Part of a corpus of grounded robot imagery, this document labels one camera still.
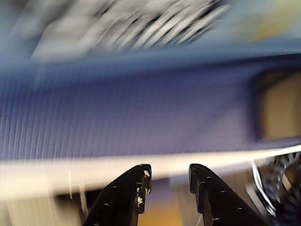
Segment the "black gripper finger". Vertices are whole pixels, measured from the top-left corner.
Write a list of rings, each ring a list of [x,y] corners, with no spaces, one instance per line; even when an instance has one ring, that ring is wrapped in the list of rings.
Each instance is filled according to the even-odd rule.
[[[84,226],[136,226],[151,193],[151,165],[139,164],[109,183],[92,205]]]
[[[205,226],[260,226],[261,217],[219,176],[201,164],[189,167],[190,192]]]

